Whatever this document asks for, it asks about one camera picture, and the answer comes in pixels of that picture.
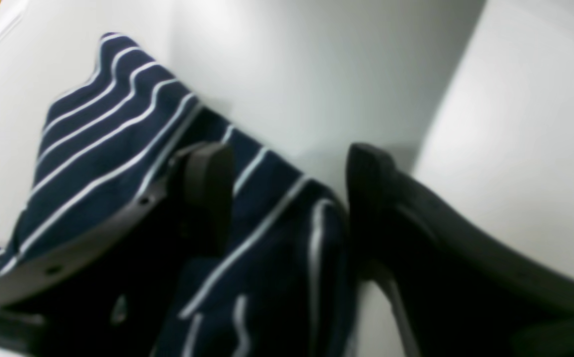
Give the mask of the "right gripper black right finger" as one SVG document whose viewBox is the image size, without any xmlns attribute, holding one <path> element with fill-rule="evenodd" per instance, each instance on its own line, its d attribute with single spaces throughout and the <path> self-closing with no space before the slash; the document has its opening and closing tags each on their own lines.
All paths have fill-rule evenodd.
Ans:
<svg viewBox="0 0 574 357">
<path fill-rule="evenodd" d="M 346 163 L 352 253 L 408 357 L 574 357 L 574 279 L 477 228 L 371 144 Z"/>
</svg>

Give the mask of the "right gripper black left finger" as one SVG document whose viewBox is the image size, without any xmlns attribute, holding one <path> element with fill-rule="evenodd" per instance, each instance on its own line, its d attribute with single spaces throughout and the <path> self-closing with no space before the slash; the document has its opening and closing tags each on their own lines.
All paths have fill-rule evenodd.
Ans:
<svg viewBox="0 0 574 357">
<path fill-rule="evenodd" d="M 161 179 L 73 241 L 0 276 L 0 348 L 32 357 L 147 357 L 195 257 L 221 257 L 233 149 L 200 142 Z"/>
</svg>

